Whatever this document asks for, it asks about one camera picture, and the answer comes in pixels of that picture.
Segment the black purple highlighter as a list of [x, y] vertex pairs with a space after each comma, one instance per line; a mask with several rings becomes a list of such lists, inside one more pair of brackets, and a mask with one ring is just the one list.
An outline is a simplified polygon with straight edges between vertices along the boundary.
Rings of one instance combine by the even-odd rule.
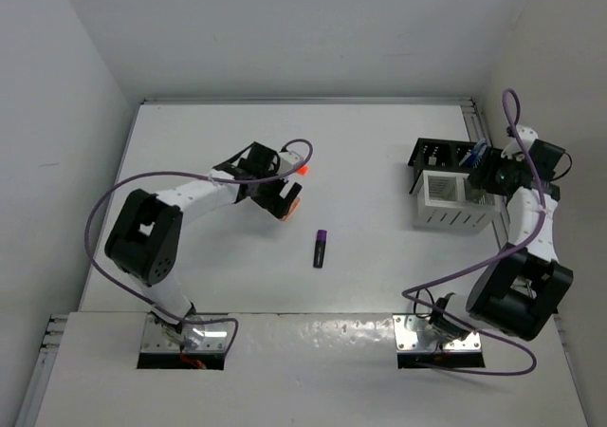
[[317, 230], [313, 258], [314, 269], [321, 269], [323, 267], [324, 256], [326, 251], [326, 241], [327, 230]]

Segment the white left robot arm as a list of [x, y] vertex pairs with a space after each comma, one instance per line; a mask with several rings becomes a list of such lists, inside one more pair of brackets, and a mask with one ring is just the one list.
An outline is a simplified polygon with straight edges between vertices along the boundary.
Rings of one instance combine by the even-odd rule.
[[285, 186], [309, 160], [288, 145], [276, 151], [253, 142], [200, 179], [154, 193], [136, 189], [127, 196], [104, 253], [134, 280], [161, 321], [187, 324], [194, 306], [174, 272], [182, 228], [246, 199], [279, 220], [287, 219], [299, 204], [302, 186]]

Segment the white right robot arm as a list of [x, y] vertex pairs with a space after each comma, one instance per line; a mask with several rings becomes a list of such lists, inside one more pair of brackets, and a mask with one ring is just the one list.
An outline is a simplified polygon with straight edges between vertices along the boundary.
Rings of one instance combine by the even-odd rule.
[[451, 339], [487, 327], [531, 341], [573, 283], [553, 239], [561, 194], [552, 179], [565, 151], [528, 127], [508, 134], [506, 149], [487, 149], [468, 182], [474, 192], [505, 198], [509, 231], [502, 250], [507, 256], [487, 266], [469, 295], [450, 293], [437, 300], [428, 323]]

